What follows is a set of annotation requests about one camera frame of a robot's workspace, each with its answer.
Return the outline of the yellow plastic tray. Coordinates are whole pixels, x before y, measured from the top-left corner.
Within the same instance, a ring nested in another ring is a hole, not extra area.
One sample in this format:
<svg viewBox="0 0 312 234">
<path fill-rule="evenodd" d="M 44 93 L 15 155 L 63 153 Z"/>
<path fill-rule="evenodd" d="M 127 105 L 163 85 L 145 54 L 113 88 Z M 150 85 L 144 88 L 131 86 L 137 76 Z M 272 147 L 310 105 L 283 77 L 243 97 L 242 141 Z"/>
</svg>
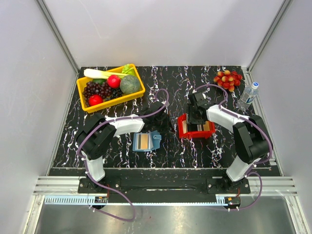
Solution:
<svg viewBox="0 0 312 234">
<path fill-rule="evenodd" d="M 82 109 L 93 113 L 118 105 L 145 93 L 145 87 L 134 64 L 108 71 L 85 69 L 77 80 Z"/>
</svg>

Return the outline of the red plastic bin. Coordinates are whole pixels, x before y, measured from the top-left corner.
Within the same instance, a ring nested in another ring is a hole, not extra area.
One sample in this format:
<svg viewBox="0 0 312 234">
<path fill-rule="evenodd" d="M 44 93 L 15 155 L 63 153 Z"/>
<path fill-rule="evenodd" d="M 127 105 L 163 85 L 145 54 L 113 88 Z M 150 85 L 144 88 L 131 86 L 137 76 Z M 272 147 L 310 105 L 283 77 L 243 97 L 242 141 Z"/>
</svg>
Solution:
<svg viewBox="0 0 312 234">
<path fill-rule="evenodd" d="M 178 123 L 178 135 L 179 138 L 187 138 L 187 139 L 193 139 L 193 138 L 204 138 L 208 139 L 212 136 L 213 133 L 215 133 L 215 124 L 213 122 L 209 122 L 210 124 L 210 131 L 208 132 L 190 132 L 190 133 L 184 133 L 183 132 L 183 121 L 186 121 L 187 115 L 183 114 L 177 119 Z"/>
</svg>

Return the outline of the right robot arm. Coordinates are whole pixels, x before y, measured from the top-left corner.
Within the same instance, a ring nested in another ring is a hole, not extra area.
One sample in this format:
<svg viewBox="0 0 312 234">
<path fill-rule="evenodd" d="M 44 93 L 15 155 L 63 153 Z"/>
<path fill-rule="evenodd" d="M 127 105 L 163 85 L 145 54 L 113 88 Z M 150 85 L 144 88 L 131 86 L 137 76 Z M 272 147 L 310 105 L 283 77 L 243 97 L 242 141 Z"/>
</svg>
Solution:
<svg viewBox="0 0 312 234">
<path fill-rule="evenodd" d="M 251 168 L 272 155 L 272 143 L 260 116 L 248 117 L 230 111 L 222 104 L 209 104 L 202 92 L 188 95 L 187 123 L 203 125 L 213 122 L 229 130 L 234 136 L 236 158 L 226 170 L 221 183 L 224 191 L 233 193 Z"/>
</svg>

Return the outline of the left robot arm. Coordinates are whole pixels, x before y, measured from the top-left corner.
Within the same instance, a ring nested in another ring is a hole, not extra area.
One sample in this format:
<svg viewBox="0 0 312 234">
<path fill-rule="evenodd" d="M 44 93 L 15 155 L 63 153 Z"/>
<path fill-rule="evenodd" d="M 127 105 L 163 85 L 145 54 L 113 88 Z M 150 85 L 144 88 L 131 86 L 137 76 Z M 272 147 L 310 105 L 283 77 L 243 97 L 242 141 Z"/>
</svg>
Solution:
<svg viewBox="0 0 312 234">
<path fill-rule="evenodd" d="M 156 101 L 138 114 L 125 117 L 104 117 L 97 113 L 87 122 L 76 136 L 77 155 L 86 163 L 86 174 L 91 178 L 89 187 L 96 193 L 105 189 L 106 181 L 103 168 L 103 156 L 116 136 L 139 133 L 148 124 L 160 121 L 167 101 Z"/>
</svg>

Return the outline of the blue card holder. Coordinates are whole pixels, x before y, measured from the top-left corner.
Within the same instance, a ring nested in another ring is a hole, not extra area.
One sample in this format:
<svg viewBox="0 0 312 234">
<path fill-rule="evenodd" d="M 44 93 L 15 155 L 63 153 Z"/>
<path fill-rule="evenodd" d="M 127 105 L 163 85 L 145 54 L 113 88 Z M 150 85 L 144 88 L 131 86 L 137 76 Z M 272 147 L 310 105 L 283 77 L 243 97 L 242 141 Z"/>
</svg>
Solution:
<svg viewBox="0 0 312 234">
<path fill-rule="evenodd" d="M 162 136 L 158 131 L 134 133 L 133 151 L 151 152 L 160 148 Z"/>
</svg>

